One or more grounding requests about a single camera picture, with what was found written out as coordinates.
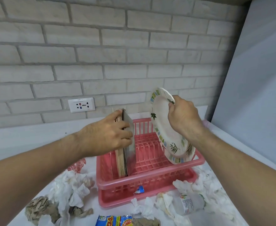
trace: electrical outlet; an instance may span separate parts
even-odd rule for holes
[[[69,99],[68,104],[72,113],[95,110],[94,98]]]

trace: green leaf design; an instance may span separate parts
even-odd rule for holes
[[[172,151],[173,153],[176,153],[177,150],[179,149],[179,148],[177,148],[177,146],[176,146],[175,143],[171,143],[171,144],[170,144],[170,148],[171,148],[171,151]]]
[[[155,113],[151,113],[151,117],[155,120],[156,117],[156,114]]]
[[[169,102],[171,102],[171,103],[173,103],[173,104],[174,104],[174,102],[173,102],[172,100],[170,100],[170,99],[168,99],[168,98],[167,98],[167,100],[168,100]]]
[[[192,154],[192,145],[191,145],[191,144],[189,144],[189,146],[188,146],[188,148],[187,148],[187,151],[186,151],[186,154],[187,154],[188,156],[190,156],[190,155]]]

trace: clear plastic bottle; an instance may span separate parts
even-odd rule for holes
[[[203,209],[205,204],[204,197],[198,193],[182,194],[173,198],[173,207],[182,216]]]

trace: white plate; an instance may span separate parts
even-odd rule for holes
[[[151,121],[160,140],[164,155],[173,164],[191,161],[195,153],[195,147],[173,130],[168,121],[168,103],[175,103],[173,96],[167,90],[157,88],[153,91],[150,101],[152,104]]]

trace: pink dish rack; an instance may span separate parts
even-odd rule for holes
[[[115,152],[97,156],[96,183],[98,201],[102,207],[114,207],[126,204],[134,197],[139,200],[167,192],[175,188],[173,181],[176,179],[195,182],[197,174],[192,167],[205,163],[197,150],[190,162],[170,163],[162,151],[151,118],[136,119],[134,126],[137,163],[131,176],[118,177]],[[141,185],[144,193],[134,195]]]

